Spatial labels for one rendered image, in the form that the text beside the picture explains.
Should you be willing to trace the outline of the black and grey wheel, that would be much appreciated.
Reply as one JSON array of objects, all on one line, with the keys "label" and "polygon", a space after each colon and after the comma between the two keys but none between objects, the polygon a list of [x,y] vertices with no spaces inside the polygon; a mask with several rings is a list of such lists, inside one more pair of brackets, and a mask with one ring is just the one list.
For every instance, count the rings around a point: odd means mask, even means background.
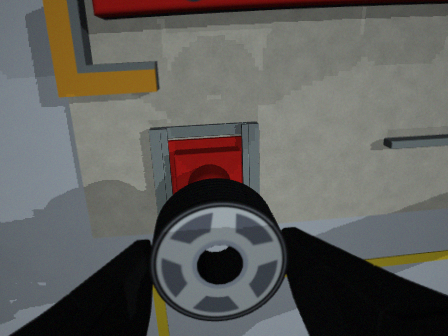
[{"label": "black and grey wheel", "polygon": [[[220,252],[206,251],[218,245]],[[285,237],[265,200],[238,181],[211,178],[174,193],[155,224],[153,285],[170,307],[204,321],[255,312],[288,270]]]}]

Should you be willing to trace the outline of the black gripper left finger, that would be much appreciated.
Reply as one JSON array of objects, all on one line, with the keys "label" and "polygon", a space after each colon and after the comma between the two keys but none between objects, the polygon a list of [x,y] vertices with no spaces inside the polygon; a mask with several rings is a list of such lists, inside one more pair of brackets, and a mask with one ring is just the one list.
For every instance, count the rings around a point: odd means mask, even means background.
[{"label": "black gripper left finger", "polygon": [[153,282],[149,240],[138,240],[9,336],[146,336]]}]

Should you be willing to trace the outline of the yellow rectangular outline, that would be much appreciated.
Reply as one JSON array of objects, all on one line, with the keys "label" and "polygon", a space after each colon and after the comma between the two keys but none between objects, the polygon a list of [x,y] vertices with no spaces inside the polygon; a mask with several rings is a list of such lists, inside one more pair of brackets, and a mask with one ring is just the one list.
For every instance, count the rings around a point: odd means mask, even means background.
[{"label": "yellow rectangular outline", "polygon": [[[384,258],[374,258],[374,259],[364,259],[365,261],[380,266],[391,266],[391,265],[401,265],[401,264],[411,264],[420,262],[430,262],[430,261],[440,261],[443,259],[448,259],[448,250],[445,251],[435,251],[435,252],[424,252],[415,254],[404,254],[395,255]],[[153,295],[154,303],[157,317],[157,325],[159,336],[170,336],[168,327],[168,318],[166,303],[160,297],[153,285]]]}]

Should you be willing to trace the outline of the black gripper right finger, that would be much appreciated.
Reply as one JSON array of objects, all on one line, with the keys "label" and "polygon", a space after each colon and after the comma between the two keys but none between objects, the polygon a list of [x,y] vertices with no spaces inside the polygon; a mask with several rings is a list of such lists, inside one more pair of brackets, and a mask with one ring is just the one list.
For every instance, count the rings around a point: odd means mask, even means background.
[{"label": "black gripper right finger", "polygon": [[310,336],[448,336],[448,295],[296,228],[287,280]]}]

